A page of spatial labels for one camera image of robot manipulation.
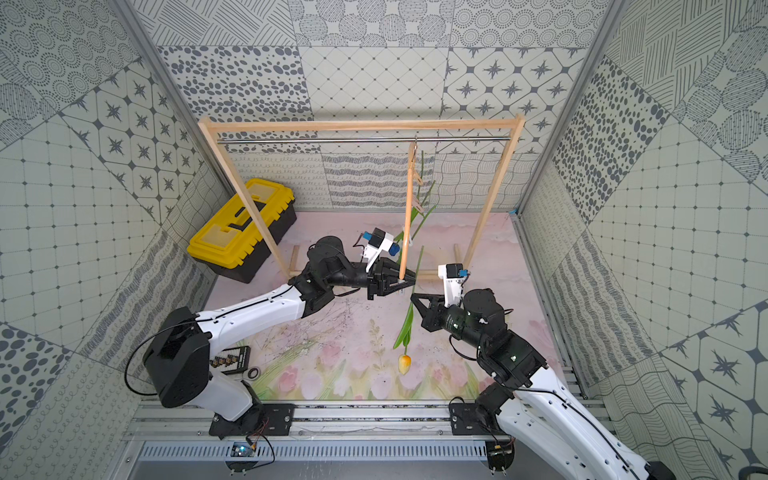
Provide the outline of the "yellow tulip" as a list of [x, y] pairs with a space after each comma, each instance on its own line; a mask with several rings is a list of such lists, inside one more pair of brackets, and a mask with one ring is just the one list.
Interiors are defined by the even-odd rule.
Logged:
[[406, 311], [405, 318], [403, 320], [401, 329], [393, 344], [392, 349], [402, 349], [401, 354], [398, 357], [397, 369], [400, 375], [406, 375], [410, 370], [412, 359], [408, 355], [408, 347], [411, 341], [412, 325], [414, 319], [414, 307], [411, 302], [408, 303], [408, 309]]

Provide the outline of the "white tulip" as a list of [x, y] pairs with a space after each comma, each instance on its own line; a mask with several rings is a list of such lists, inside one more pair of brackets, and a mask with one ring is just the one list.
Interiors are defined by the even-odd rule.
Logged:
[[424, 153], [417, 164], [414, 182], [415, 190], [412, 196], [409, 225], [411, 226], [409, 239], [413, 240], [422, 228], [423, 223], [434, 211], [436, 206], [431, 200], [432, 191], [435, 186], [433, 179], [434, 158], [427, 158]]

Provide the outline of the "wooden clothes hanger with clips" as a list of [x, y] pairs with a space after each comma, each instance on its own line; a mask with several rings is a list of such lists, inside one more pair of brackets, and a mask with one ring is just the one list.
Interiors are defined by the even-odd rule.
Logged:
[[407, 161], [407, 177], [406, 177], [406, 201], [405, 201], [405, 216], [403, 224], [403, 237], [401, 241], [401, 257], [400, 268], [407, 268], [407, 259], [409, 255], [409, 248], [411, 244], [410, 231], [411, 231], [411, 212], [414, 208], [414, 183], [422, 184], [423, 181], [415, 172], [416, 156], [418, 150], [418, 142], [413, 140], [408, 149], [408, 161]]

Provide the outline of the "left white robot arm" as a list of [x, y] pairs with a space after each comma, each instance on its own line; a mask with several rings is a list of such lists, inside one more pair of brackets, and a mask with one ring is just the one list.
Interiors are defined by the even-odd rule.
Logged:
[[256, 412], [260, 401], [252, 388], [213, 368], [211, 360], [247, 337], [319, 312], [337, 287], [374, 299], [413, 286], [415, 272], [386, 257], [389, 249], [378, 242], [371, 255], [353, 262], [338, 237], [325, 236], [308, 249], [301, 273], [271, 292], [216, 310], [172, 311], [139, 347], [154, 396], [165, 408], [192, 405], [229, 422]]

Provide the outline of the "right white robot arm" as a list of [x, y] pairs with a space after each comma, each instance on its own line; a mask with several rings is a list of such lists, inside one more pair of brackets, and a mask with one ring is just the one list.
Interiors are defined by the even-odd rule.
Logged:
[[644, 459], [611, 433], [571, 393], [546, 359], [506, 323], [490, 289], [460, 300], [415, 293], [411, 302], [429, 332], [474, 348], [492, 383], [476, 399], [494, 432], [521, 441], [566, 479], [672, 479], [661, 461]]

